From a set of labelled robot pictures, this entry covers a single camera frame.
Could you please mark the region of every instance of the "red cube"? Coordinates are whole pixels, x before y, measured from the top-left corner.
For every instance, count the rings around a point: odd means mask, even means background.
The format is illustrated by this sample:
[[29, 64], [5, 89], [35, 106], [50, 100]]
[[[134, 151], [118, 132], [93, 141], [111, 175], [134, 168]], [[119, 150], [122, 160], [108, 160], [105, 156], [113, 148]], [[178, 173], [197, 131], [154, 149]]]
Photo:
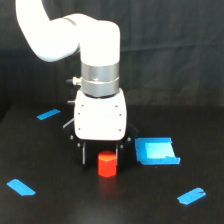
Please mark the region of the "red cube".
[[98, 156], [98, 174], [112, 177], [117, 174], [117, 156], [114, 152], [104, 151]]

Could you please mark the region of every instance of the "blue tape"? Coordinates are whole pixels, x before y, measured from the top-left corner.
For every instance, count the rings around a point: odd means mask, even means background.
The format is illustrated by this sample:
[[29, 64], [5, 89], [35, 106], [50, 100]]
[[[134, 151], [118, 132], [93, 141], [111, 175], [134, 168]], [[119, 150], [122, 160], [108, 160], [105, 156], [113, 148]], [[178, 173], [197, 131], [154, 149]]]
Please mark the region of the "blue tape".
[[9, 183], [7, 183], [7, 185], [21, 196], [34, 195], [36, 193], [17, 179], [10, 181]]
[[201, 188], [195, 188], [194, 190], [178, 197], [177, 199], [181, 204], [189, 205], [192, 202], [204, 197], [206, 193]]
[[46, 119], [48, 117], [51, 117], [51, 116], [53, 116], [55, 114], [58, 114], [58, 113], [60, 113], [60, 111], [57, 110], [57, 109], [54, 109], [54, 110], [48, 111], [44, 114], [41, 114], [41, 115], [37, 116], [37, 118], [40, 119], [40, 120], [44, 120], [44, 119]]

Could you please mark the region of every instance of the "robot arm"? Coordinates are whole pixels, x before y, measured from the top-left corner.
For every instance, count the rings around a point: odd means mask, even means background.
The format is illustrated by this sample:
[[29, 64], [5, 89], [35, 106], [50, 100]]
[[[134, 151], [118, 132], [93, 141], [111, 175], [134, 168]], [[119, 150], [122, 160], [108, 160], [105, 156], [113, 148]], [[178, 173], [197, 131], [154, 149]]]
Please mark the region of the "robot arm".
[[58, 61], [75, 53], [79, 48], [80, 29], [97, 20], [77, 14], [50, 21], [41, 0], [16, 0], [19, 26], [33, 52], [47, 62]]

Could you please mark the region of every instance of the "white casing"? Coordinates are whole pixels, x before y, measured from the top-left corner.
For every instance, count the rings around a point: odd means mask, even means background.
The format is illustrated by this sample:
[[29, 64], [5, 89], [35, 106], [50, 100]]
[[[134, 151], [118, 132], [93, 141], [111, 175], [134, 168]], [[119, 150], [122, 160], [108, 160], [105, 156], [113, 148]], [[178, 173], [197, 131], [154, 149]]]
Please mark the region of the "white casing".
[[78, 90], [74, 125], [78, 138], [84, 140], [121, 140], [126, 131], [127, 109], [123, 91], [110, 98], [87, 97]]

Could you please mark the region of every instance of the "black surface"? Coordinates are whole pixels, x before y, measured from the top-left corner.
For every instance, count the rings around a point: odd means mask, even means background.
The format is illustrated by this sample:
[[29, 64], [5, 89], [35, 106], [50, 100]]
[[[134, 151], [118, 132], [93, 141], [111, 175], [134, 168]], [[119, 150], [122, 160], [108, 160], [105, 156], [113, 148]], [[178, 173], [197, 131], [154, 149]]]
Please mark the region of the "black surface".
[[[223, 223], [224, 109], [128, 107], [141, 137], [172, 138], [181, 164], [135, 164], [132, 149], [126, 168], [111, 179], [100, 178], [96, 165], [83, 172], [78, 163], [62, 131], [72, 107], [36, 118], [51, 109], [13, 105], [0, 125], [1, 223]], [[21, 197], [7, 187], [15, 178], [36, 194]], [[196, 187], [207, 196], [190, 206], [178, 202]]]

